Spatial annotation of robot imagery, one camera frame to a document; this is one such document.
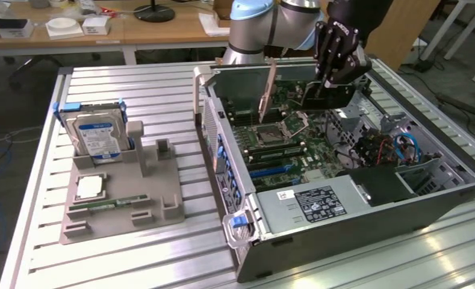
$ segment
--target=desk lamp base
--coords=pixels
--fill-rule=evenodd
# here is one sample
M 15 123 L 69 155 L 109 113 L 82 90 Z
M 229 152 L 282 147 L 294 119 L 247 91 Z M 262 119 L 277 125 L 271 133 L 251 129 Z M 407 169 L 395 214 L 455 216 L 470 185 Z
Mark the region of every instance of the desk lamp base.
M 139 6 L 135 8 L 135 11 L 135 17 L 147 22 L 166 22 L 175 18 L 175 11 L 162 5 L 157 5 L 155 9 L 153 9 L 150 5 Z

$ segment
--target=circuit board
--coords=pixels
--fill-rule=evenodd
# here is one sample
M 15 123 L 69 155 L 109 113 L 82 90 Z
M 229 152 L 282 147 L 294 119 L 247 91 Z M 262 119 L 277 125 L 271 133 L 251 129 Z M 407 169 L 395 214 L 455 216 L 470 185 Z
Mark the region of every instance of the circuit board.
M 277 81 L 275 85 L 271 111 L 282 111 L 282 120 L 233 126 L 257 192 L 334 178 L 345 169 L 335 148 L 321 133 L 321 115 L 297 111 L 305 84 Z M 262 176 L 262 172 L 275 173 Z

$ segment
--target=blue pcie slot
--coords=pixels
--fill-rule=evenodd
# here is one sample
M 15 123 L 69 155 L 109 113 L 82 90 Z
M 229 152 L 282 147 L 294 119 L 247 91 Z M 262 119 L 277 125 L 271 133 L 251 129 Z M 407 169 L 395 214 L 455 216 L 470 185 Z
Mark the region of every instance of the blue pcie slot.
M 282 167 L 274 167 L 273 169 L 267 169 L 267 170 L 259 170 L 255 172 L 250 172 L 250 177 L 254 178 L 261 178 L 263 176 L 273 176 L 273 175 L 278 175 L 279 173 L 286 173 L 289 172 L 289 170 L 291 169 L 293 165 L 287 164 Z

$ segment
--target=hard drive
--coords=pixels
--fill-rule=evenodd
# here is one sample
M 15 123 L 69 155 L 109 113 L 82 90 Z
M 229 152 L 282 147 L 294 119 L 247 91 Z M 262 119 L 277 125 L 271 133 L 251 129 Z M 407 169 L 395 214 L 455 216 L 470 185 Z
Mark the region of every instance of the hard drive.
M 55 115 L 69 132 L 77 156 L 90 155 L 95 164 L 122 160 L 122 151 L 131 149 L 127 137 L 125 102 L 83 105 L 69 103 Z

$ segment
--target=red wire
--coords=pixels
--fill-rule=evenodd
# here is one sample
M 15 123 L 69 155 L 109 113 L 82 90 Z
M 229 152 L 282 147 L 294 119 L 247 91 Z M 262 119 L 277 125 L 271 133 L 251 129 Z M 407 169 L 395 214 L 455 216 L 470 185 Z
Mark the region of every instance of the red wire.
M 382 143 L 381 143 L 379 157 L 378 157 L 378 159 L 377 159 L 377 164 L 381 163 L 381 159 L 382 159 L 382 149 L 383 149 L 383 144 L 385 144 L 386 140 L 387 140 L 387 139 L 385 139 L 385 140 L 382 141 Z

